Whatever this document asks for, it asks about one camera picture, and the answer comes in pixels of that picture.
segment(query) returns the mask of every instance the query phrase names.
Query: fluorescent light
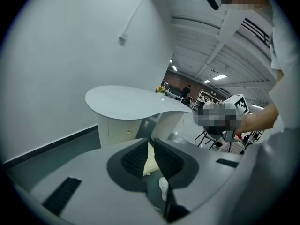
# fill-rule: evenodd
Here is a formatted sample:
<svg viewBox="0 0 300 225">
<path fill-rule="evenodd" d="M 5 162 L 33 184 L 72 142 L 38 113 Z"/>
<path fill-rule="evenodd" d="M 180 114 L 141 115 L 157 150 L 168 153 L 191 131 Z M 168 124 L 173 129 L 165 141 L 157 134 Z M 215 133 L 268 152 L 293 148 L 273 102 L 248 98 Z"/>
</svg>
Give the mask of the fluorescent light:
<svg viewBox="0 0 300 225">
<path fill-rule="evenodd" d="M 227 76 L 224 75 L 224 74 L 221 74 L 220 76 L 214 77 L 214 80 L 219 80 L 219 79 L 222 79 L 222 78 L 225 78 L 225 77 L 227 77 Z"/>
<path fill-rule="evenodd" d="M 263 109 L 263 107 L 260 107 L 260 106 L 254 105 L 254 104 L 251 104 L 251 106 L 257 107 L 257 108 L 259 108 L 259 109 Z"/>
</svg>

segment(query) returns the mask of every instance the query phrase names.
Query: chair leg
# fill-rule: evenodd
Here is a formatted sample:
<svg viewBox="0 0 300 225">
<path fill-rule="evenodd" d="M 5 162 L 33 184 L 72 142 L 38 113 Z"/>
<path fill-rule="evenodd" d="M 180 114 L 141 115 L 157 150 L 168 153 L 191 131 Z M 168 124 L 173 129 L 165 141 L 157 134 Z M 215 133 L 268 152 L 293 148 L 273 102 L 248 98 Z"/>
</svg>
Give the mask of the chair leg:
<svg viewBox="0 0 300 225">
<path fill-rule="evenodd" d="M 198 139 L 198 137 L 200 137 L 202 134 L 204 133 L 204 131 L 199 135 L 199 136 L 197 136 L 196 138 L 195 138 L 195 140 L 197 140 Z"/>
<path fill-rule="evenodd" d="M 205 133 L 205 132 L 203 132 L 204 133 L 204 137 L 203 137 L 203 139 L 201 140 L 201 142 L 198 144 L 198 146 L 200 146 L 200 144 L 202 143 L 202 141 L 205 139 L 205 136 L 206 136 L 206 134 L 207 133 Z"/>
<path fill-rule="evenodd" d="M 232 144 L 232 142 L 229 144 L 229 149 L 228 149 L 228 152 L 230 152 L 231 144 Z"/>
<path fill-rule="evenodd" d="M 209 150 L 212 148 L 213 145 L 216 144 L 216 142 L 217 142 L 216 140 L 213 142 L 213 144 L 210 146 Z"/>
</svg>

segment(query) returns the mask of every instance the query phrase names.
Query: table pedestal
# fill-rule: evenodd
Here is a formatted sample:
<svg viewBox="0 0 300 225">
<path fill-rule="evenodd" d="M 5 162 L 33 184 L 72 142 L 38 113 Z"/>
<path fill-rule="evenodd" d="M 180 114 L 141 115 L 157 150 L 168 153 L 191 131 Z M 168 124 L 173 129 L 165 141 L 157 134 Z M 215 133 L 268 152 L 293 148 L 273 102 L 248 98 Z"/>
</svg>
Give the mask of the table pedestal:
<svg viewBox="0 0 300 225">
<path fill-rule="evenodd" d="M 152 140 L 154 141 L 155 138 L 168 139 L 183 114 L 183 112 L 162 113 L 151 134 Z"/>
<path fill-rule="evenodd" d="M 116 120 L 97 115 L 101 147 L 134 140 L 142 120 Z"/>
<path fill-rule="evenodd" d="M 182 118 L 182 112 L 165 112 L 153 129 L 151 138 L 168 139 Z M 116 120 L 97 115 L 101 148 L 134 140 L 142 120 Z"/>
</svg>

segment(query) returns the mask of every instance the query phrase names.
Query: table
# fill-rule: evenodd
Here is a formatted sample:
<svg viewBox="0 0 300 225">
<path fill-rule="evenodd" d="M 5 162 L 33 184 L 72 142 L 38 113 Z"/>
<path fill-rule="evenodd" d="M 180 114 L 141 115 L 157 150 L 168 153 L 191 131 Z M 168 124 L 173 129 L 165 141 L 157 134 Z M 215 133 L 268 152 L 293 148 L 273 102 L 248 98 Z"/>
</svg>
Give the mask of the table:
<svg viewBox="0 0 300 225">
<path fill-rule="evenodd" d="M 170 95 L 171 97 L 180 99 L 180 102 L 184 99 L 184 97 L 179 97 L 179 96 L 177 96 L 174 93 L 171 93 L 169 91 L 165 91 L 165 93 L 168 94 L 168 95 Z"/>
<path fill-rule="evenodd" d="M 133 140 L 142 119 L 161 114 L 151 138 L 167 139 L 183 113 L 192 110 L 170 97 L 124 86 L 101 86 L 87 92 L 85 101 L 97 114 L 101 147 Z"/>
</svg>

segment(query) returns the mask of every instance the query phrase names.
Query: black strip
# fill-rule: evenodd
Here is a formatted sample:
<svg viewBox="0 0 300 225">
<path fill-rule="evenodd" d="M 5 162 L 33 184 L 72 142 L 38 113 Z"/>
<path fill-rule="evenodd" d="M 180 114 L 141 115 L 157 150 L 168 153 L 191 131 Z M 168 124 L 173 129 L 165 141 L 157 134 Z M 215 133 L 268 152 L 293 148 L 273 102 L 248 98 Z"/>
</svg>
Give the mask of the black strip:
<svg viewBox="0 0 300 225">
<path fill-rule="evenodd" d="M 236 168 L 239 165 L 239 163 L 237 162 L 233 162 L 222 158 L 218 159 L 216 162 L 234 168 Z"/>
<path fill-rule="evenodd" d="M 245 21 L 250 23 L 252 26 L 256 27 L 260 32 L 262 32 L 267 38 L 270 38 L 259 26 L 257 26 L 255 23 L 250 21 L 249 19 L 245 18 Z"/>
<path fill-rule="evenodd" d="M 14 166 L 16 166 L 16 165 L 18 165 L 18 164 L 20 164 L 22 162 L 25 162 L 26 160 L 29 160 L 29 159 L 31 159 L 31 158 L 33 158 L 33 157 L 35 157 L 37 155 L 40 155 L 40 154 L 42 154 L 44 152 L 50 151 L 53 148 L 57 148 L 57 147 L 59 147 L 61 145 L 64 145 L 65 143 L 67 143 L 69 141 L 72 141 L 72 140 L 74 140 L 74 139 L 76 139 L 78 137 L 86 135 L 86 134 L 88 134 L 90 132 L 93 132 L 93 131 L 95 131 L 97 129 L 98 129 L 98 125 L 90 127 L 90 128 L 88 128 L 88 129 L 86 129 L 84 131 L 81 131 L 79 133 L 73 134 L 73 135 L 71 135 L 69 137 L 65 137 L 65 138 L 60 139 L 60 140 L 58 140 L 56 142 L 48 144 L 48 145 L 46 145 L 46 146 L 44 146 L 42 148 L 38 148 L 38 149 L 36 149 L 34 151 L 31 151 L 31 152 L 28 152 L 28 153 L 26 153 L 24 155 L 21 155 L 21 156 L 15 158 L 13 160 L 7 162 L 7 163 L 4 163 L 2 166 L 3 166 L 4 169 L 12 168 L 12 167 L 14 167 Z"/>
<path fill-rule="evenodd" d="M 267 41 L 264 41 L 260 36 L 258 36 L 254 31 L 252 31 L 250 28 L 246 27 L 244 24 L 241 24 L 244 28 L 248 29 L 250 32 L 252 32 L 259 40 L 263 42 L 266 46 L 268 46 Z"/>
<path fill-rule="evenodd" d="M 79 187 L 81 181 L 76 178 L 67 178 L 62 184 L 47 198 L 43 206 L 51 213 L 58 216 L 71 199 L 74 192 Z"/>
<path fill-rule="evenodd" d="M 262 31 L 260 31 L 259 29 L 257 29 L 256 27 L 254 27 L 252 24 L 249 24 L 247 21 L 243 21 L 243 23 L 247 26 L 249 26 L 250 28 L 252 28 L 253 30 L 255 30 L 259 35 L 263 36 L 267 36 L 265 33 L 263 33 Z"/>
</svg>

